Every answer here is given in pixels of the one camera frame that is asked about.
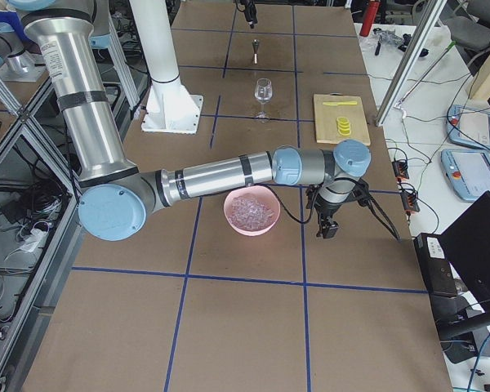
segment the table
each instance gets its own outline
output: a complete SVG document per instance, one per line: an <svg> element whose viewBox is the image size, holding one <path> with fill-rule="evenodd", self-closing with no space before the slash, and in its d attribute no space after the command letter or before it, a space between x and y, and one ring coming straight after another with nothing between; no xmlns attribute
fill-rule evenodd
<svg viewBox="0 0 490 392"><path fill-rule="evenodd" d="M204 96L202 118L195 136L133 122L125 149L141 171L323 148L314 93L361 96L367 118L375 114L348 11L257 10L250 30L232 4L181 3L173 38L183 83ZM262 77L274 86L264 124L253 119ZM333 240L286 216L246 238L227 225L224 195L178 203L120 243L88 235L24 391L451 390L385 136L369 131L366 180L401 243L354 204L338 212ZM306 214L303 189L276 190Z"/></svg>
<svg viewBox="0 0 490 392"><path fill-rule="evenodd" d="M414 26L389 26L374 25L374 28L395 29L395 33L402 35L404 33L412 34ZM355 25L356 31L361 26ZM374 56L375 47L371 47L365 38L360 38L360 47L363 53L367 73L371 78L372 92L375 96L376 105L380 105L385 95L390 81L385 78L392 78L401 61L403 53L396 48L383 46L379 56ZM450 31L446 26L436 27L430 33L425 47L430 50L430 54L419 59L414 67L410 79L419 78L428 68L432 61L438 58L443 50L450 43ZM431 119L444 116L447 113L448 106L452 102L457 90L464 83L464 88L455 99L455 104L464 105L476 109L489 108L487 102L468 100L466 87L470 86L473 78L466 76L468 69L459 53L452 49L426 78L427 81L445 82L444 84L422 83L406 100L404 108L408 116L422 119ZM413 81L408 82L400 96L410 88ZM421 122L414 118L405 118L404 125L402 114L398 110L391 110L389 117L384 123L385 136L390 157L397 159L404 158L400 152L395 152L392 148L398 147L405 151L409 158L415 158L410 162L409 175L410 184L416 188L419 187L419 197L425 203L428 203L439 216L439 227L436 233L442 233L466 208L470 205L461 201L453 192L444 175L440 162L440 151L442 149L463 149L463 147L454 145L446 141L446 120L439 118L433 122ZM419 159L430 158L432 163L425 169L425 164ZM438 226L434 213L420 203L421 212L414 214L410 220L410 231L413 236L421 232L431 233ZM469 293L465 294L469 303L477 302ZM474 366L474 359L469 359L464 363L454 365L446 360L452 385L464 386L466 388L469 379L469 370ZM474 379L473 388L483 390L483 384L490 384L490 359L483 359L479 362L479 369L485 375L477 376Z"/></svg>

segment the monitor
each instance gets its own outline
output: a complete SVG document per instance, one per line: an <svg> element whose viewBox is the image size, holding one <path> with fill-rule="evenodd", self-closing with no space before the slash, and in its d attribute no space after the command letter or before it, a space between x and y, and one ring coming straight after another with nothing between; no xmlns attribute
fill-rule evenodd
<svg viewBox="0 0 490 392"><path fill-rule="evenodd" d="M453 332L490 325L490 192L485 192L439 237L446 258L485 310Z"/></svg>

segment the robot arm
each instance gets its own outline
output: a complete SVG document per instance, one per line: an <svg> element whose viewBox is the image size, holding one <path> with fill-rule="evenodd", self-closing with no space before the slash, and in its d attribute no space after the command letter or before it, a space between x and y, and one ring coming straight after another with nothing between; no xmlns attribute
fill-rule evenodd
<svg viewBox="0 0 490 392"><path fill-rule="evenodd" d="M83 194L78 214L91 234L120 240L138 231L150 214L180 200L274 180L280 185L322 185L315 189L318 193L312 197L315 203L310 208L316 207L325 222L337 227L332 216L350 196L369 163L368 148L355 140L346 140L333 151L282 147L272 156L269 152L242 155L176 171L139 173L97 185ZM330 238L335 231L320 232Z"/></svg>
<svg viewBox="0 0 490 392"><path fill-rule="evenodd" d="M72 2L71 7L67 0L9 1L20 10L26 35L41 48L69 125L82 164L79 184L85 190L78 214L91 234L124 239L141 229L153 212L180 200L269 180L281 185L323 185L314 189L318 193L310 207L316 206L320 227L323 222L336 225L332 215L370 163L363 144L346 140L333 152L284 147L272 157L264 152L172 172L139 173L123 151L88 41L100 1ZM350 181L335 180L338 177Z"/></svg>

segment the blue tape line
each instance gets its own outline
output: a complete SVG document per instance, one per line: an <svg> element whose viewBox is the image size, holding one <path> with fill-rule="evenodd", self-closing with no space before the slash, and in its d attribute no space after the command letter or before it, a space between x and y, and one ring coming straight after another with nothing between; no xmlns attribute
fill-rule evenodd
<svg viewBox="0 0 490 392"><path fill-rule="evenodd" d="M342 290L358 290L362 292L401 292L403 294L428 294L426 290L413 290L410 288L351 286L345 284L307 283L307 287L340 288Z"/></svg>
<svg viewBox="0 0 490 392"><path fill-rule="evenodd" d="M215 29L187 29L187 28L171 28L171 30L177 30L177 31L208 31L211 33L231 33L234 30L215 30ZM250 30L234 30L235 33L240 33L240 34L264 34L264 35L301 35L303 37L329 37L329 38L358 38L355 35L339 35L339 34L309 34L309 33L260 33L257 31L250 31Z"/></svg>
<svg viewBox="0 0 490 392"><path fill-rule="evenodd" d="M133 275L155 275L173 278L192 278L192 279L205 279L205 280L227 280L231 282L243 282L243 283L263 283L263 284L278 284L288 286L307 286L307 287L321 287L321 288L338 288L343 290L359 290L369 292L402 292L407 294L427 294L425 290L415 290L411 288L391 288L391 287L372 287L372 286L355 286L345 284L333 284L333 283L303 283L294 282L288 280L275 280L275 279L258 279L258 278L236 278L228 276L215 276L215 275L201 275L201 274L178 274L174 272L160 272L160 271L145 271L137 269L116 269L116 268L101 268L101 267L78 267L74 266L72 270L75 271L87 271L87 272L105 272L111 274L133 274Z"/></svg>
<svg viewBox="0 0 490 392"><path fill-rule="evenodd" d="M297 129L297 146L301 147L300 134L300 105L298 100L298 85L297 85L297 49L296 49L296 13L292 6L292 43L294 46L294 88L296 93L296 129ZM303 189L300 188L300 219L303 217ZM307 371L307 392L312 392L312 372L310 369L310 326L309 326L309 298L307 291L307 262L305 249L305 226L300 225L301 230L301 267L303 269L303 311L305 316L305 362Z"/></svg>
<svg viewBox="0 0 490 392"><path fill-rule="evenodd" d="M176 317L176 325L174 327L174 336L172 338L171 354L169 356L169 365L167 367L167 376L165 378L165 386L163 392L168 392L169 384L171 382L172 365L174 363L174 354L176 353L176 343L178 342L178 332L180 331L181 314L183 312L183 305L185 303L185 293L187 292L187 282L189 281L190 264L193 260L194 244L196 242L196 235L198 233L198 223L200 212L202 211L203 198L198 201L198 210L196 211L196 219L194 220L193 237L190 241L189 259L187 260L187 267L185 269L185 277L183 281L183 287L181 288L180 306L178 309L178 315Z"/></svg>
<svg viewBox="0 0 490 392"><path fill-rule="evenodd" d="M215 114L202 114L202 117L215 117ZM230 114L218 114L218 118L239 118L242 120L255 120L256 118L250 116L233 116ZM270 118L269 121L288 121L295 123L297 120L291 120L290 118Z"/></svg>
<svg viewBox="0 0 490 392"><path fill-rule="evenodd" d="M218 96L218 103L216 104L216 114L214 115L214 123L212 124L212 134L211 141L209 142L209 148L212 148L212 143L214 142L214 136L216 134L216 124L218 122L218 112L220 111L221 96Z"/></svg>
<svg viewBox="0 0 490 392"><path fill-rule="evenodd" d="M352 73L352 72L323 72L324 75L344 75L344 76L368 76L367 73Z"/></svg>
<svg viewBox="0 0 490 392"><path fill-rule="evenodd" d="M138 270L138 269L118 269L118 268L80 267L80 266L73 266L71 269L73 271L108 272L111 274L154 275L154 276L168 276L174 278L185 277L185 274L178 274L174 272L145 271L145 270Z"/></svg>
<svg viewBox="0 0 490 392"><path fill-rule="evenodd" d="M277 285L283 285L283 286L303 286L302 282L291 282L288 280L233 278L230 276L213 276L213 275L198 275L198 274L190 274L189 278L204 279L204 280L223 280L223 281L227 281L227 282L241 282L241 283L277 284Z"/></svg>
<svg viewBox="0 0 490 392"><path fill-rule="evenodd" d="M178 65L178 68L200 68L200 69L221 69L221 70L236 70L236 71L260 71L260 72L289 72L290 69L268 69L268 68L239 68L239 67L216 67L215 65Z"/></svg>
<svg viewBox="0 0 490 392"><path fill-rule="evenodd" d="M295 35L300 35L302 37L327 37L327 38L356 38L355 35L339 35L339 34L307 34L307 33L299 33Z"/></svg>
<svg viewBox="0 0 490 392"><path fill-rule="evenodd" d="M225 74L227 73L227 64L229 63L229 52L230 52L230 43L232 42L232 36L234 34L234 23L236 23L236 8L234 8L234 15L232 19L232 27L230 28L230 36L229 36L229 45L227 46L227 55L225 56L225 65L223 68L223 74L221 77L225 79Z"/></svg>

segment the wine glass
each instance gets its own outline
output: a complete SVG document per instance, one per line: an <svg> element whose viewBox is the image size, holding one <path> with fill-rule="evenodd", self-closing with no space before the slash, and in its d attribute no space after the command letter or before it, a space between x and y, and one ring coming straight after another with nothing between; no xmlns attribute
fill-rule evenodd
<svg viewBox="0 0 490 392"><path fill-rule="evenodd" d="M265 112L265 104L272 98L272 82L266 78L258 79L256 82L256 89L254 90L254 96L261 105L261 110L256 115L256 118L262 123L266 123L269 121L269 116Z"/></svg>

